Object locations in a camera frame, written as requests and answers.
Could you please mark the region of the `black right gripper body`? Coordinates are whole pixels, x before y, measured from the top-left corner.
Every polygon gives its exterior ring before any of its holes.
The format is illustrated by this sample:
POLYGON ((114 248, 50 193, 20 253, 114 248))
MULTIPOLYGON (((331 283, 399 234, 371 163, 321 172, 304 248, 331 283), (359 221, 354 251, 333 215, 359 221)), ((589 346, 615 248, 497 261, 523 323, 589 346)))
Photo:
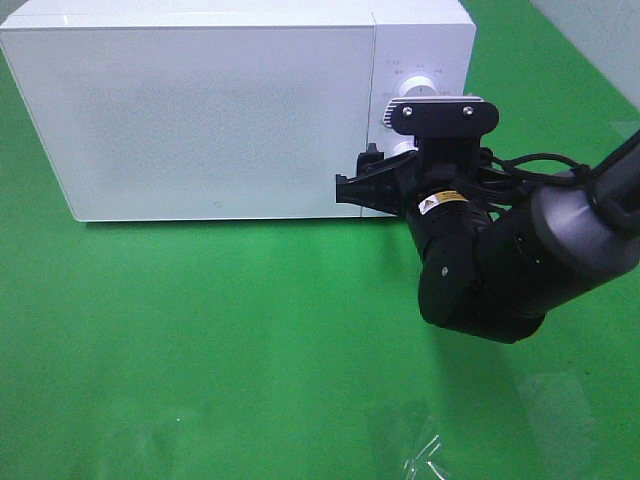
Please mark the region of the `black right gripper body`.
POLYGON ((426 210, 420 203, 432 196, 442 204, 473 207, 483 219, 490 207, 467 186, 481 166, 478 137, 417 138, 412 150, 389 158, 389 212, 407 218, 426 210))

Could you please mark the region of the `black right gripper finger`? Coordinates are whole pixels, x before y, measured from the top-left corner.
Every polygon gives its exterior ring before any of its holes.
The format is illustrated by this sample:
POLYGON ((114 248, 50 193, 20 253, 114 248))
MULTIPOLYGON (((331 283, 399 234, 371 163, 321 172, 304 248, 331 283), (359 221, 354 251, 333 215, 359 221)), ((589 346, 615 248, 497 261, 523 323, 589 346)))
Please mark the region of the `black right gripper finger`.
POLYGON ((415 189, 415 174, 401 165, 392 165, 353 178, 337 174, 335 185, 337 203, 354 204, 391 215, 405 215, 409 195, 415 189))
POLYGON ((356 174, 364 175, 373 171, 394 165, 397 162, 405 161, 410 156, 416 154, 415 149, 406 150, 397 155, 386 157, 384 152, 377 149, 375 143, 368 143, 365 152, 358 154, 356 161, 356 174))

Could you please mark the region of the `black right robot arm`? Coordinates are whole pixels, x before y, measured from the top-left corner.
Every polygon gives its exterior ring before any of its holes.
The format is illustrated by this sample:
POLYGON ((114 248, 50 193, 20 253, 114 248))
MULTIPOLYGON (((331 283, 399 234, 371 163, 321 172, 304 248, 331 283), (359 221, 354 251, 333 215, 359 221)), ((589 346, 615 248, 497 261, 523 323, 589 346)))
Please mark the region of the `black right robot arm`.
POLYGON ((421 138, 386 157, 369 146, 336 199, 405 219, 422 271, 418 304, 435 326, 502 343, 639 262, 639 140, 601 164, 537 174, 478 138, 421 138))

